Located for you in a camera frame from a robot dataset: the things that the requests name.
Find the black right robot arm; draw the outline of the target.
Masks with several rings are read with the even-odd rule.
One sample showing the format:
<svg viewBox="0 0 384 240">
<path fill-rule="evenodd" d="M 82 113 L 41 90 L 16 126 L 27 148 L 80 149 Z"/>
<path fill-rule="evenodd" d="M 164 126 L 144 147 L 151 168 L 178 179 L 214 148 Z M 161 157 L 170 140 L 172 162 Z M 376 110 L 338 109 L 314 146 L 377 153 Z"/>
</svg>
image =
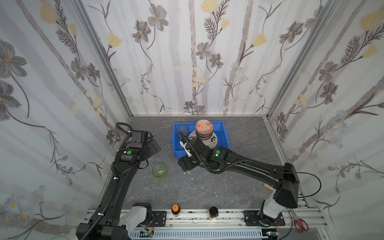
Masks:
<svg viewBox="0 0 384 240">
<path fill-rule="evenodd" d="M 207 147 L 200 139 L 181 140 L 181 146 L 187 153 L 178 160 L 184 172 L 201 167 L 211 174 L 224 172 L 239 173 L 261 181 L 273 188 L 273 193 L 262 203 L 262 218 L 274 220 L 284 209 L 298 208 L 300 180 L 292 164 L 283 166 L 262 163 L 223 148 Z"/>
</svg>

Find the cream floral plate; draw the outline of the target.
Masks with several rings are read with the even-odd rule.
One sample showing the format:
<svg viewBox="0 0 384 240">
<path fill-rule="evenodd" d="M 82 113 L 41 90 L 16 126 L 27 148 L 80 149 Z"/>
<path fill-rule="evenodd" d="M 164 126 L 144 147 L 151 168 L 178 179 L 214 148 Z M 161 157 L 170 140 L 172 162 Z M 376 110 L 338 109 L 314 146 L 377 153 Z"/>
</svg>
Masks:
<svg viewBox="0 0 384 240">
<path fill-rule="evenodd" d="M 193 131 L 192 133 L 189 134 L 189 139 L 192 139 L 193 137 L 197 137 L 196 131 Z M 209 139 L 202 140 L 202 142 L 208 146 L 209 148 L 213 149 L 217 146 L 218 144 L 218 138 L 217 135 L 213 132 L 211 137 Z"/>
</svg>

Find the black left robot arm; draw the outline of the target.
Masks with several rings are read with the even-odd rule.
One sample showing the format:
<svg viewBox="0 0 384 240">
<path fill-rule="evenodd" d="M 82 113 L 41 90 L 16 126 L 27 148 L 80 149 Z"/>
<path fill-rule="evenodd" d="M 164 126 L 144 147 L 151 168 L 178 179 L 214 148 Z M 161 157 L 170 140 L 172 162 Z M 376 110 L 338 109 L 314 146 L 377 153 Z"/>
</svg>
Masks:
<svg viewBox="0 0 384 240">
<path fill-rule="evenodd" d="M 112 176 L 99 206 L 87 223 L 79 224 L 79 240 L 128 240 L 128 224 L 120 220 L 129 186 L 142 162 L 161 149 L 148 131 L 131 130 L 111 164 Z"/>
</svg>

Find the green glass cup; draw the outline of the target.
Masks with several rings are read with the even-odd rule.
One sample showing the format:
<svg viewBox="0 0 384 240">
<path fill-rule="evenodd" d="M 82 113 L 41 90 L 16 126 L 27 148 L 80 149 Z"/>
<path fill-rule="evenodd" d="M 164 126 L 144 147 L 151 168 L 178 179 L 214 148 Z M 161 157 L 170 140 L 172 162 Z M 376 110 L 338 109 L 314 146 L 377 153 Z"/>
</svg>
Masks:
<svg viewBox="0 0 384 240">
<path fill-rule="evenodd" d="M 157 163 L 152 168 L 153 176 L 160 181 L 163 181 L 167 178 L 167 172 L 168 168 L 163 163 Z"/>
</svg>

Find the orange patterned bowl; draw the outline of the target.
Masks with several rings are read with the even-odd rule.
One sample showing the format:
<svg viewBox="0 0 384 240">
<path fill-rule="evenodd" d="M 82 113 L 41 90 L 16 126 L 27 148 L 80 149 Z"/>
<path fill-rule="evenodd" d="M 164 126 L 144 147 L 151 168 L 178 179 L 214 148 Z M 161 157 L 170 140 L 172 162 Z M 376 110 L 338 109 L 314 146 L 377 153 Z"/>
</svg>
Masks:
<svg viewBox="0 0 384 240">
<path fill-rule="evenodd" d="M 210 135 L 214 131 L 213 124 L 208 120 L 197 121 L 195 128 L 196 128 L 196 132 L 202 136 Z"/>
</svg>

